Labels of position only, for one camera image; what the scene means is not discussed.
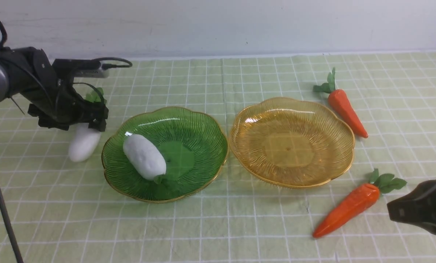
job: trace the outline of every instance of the white wall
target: white wall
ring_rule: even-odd
[[[51,57],[436,49],[436,0],[0,0],[0,19]]]

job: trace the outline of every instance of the fake carrot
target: fake carrot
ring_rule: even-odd
[[[327,82],[322,85],[314,85],[315,92],[325,92],[328,95],[328,104],[336,111],[341,118],[353,130],[353,133],[363,138],[368,138],[367,131],[358,118],[355,110],[348,100],[346,92],[342,89],[335,88],[335,68],[328,73]]]
[[[381,194],[399,190],[406,185],[406,181],[394,178],[393,174],[379,176],[379,170],[374,169],[369,183],[363,183],[354,189],[345,199],[333,209],[328,216],[317,226],[312,236],[320,238],[327,235],[364,212],[377,202]]]

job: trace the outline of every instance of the glass plate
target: glass plate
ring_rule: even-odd
[[[144,179],[127,159],[123,142],[130,134],[145,136],[165,158],[167,176],[161,183]],[[166,107],[124,122],[104,145],[101,159],[106,181],[114,190],[137,200],[166,203],[208,186],[227,155],[226,136],[213,117]]]
[[[342,175],[354,158],[355,136],[327,107],[276,97],[234,120],[230,148],[261,180],[289,188],[319,186]]]

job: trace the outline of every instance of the green glass plate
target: green glass plate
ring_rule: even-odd
[[[150,140],[166,160],[161,181],[144,179],[123,152],[131,134]],[[166,203],[192,195],[208,186],[228,155],[226,136],[216,120],[205,113],[166,107],[127,120],[103,147],[101,160],[106,181],[119,193],[136,200]]]

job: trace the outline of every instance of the plastic radish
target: plastic radish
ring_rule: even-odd
[[[146,180],[157,181],[166,174],[166,161],[158,148],[142,135],[132,134],[126,138],[123,151],[137,172]]]
[[[103,89],[97,88],[103,95]],[[86,98],[89,102],[100,102],[101,98],[95,91],[88,93]],[[88,123],[78,123],[76,133],[69,146],[69,159],[75,163],[87,160],[95,151],[101,138],[101,132],[88,128]]]

